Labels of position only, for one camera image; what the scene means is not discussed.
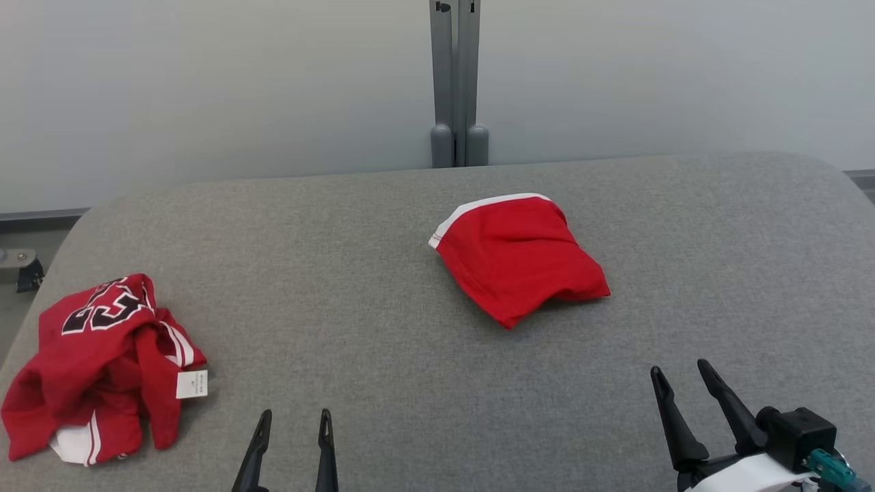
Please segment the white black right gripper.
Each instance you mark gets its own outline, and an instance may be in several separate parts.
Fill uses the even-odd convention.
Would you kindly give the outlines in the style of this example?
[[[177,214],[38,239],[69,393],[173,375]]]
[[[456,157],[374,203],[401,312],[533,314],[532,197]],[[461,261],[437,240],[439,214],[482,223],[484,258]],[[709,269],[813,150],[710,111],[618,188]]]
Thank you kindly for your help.
[[[709,361],[697,360],[697,368],[709,395],[718,402],[730,426],[735,451],[746,457],[735,455],[725,460],[707,461],[709,452],[682,417],[675,404],[674,389],[663,371],[653,366],[650,377],[670,461],[678,472],[679,491],[778,491],[818,477],[818,471],[811,471],[805,459],[797,460],[793,454],[783,451],[762,452],[768,436],[757,427],[752,412]]]

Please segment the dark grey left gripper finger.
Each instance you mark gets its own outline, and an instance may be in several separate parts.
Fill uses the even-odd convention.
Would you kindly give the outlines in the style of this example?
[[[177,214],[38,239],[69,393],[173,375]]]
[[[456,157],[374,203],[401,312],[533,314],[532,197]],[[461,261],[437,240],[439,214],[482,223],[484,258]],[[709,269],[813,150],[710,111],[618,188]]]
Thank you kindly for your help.
[[[332,432],[332,415],[328,408],[322,409],[320,414],[317,442],[320,458],[315,490],[316,492],[338,492],[340,482],[338,481],[334,432]]]
[[[237,479],[232,484],[232,491],[269,491],[260,486],[260,468],[263,457],[269,447],[271,436],[272,411],[264,410],[259,417],[250,444],[245,452],[243,462],[238,470]]]

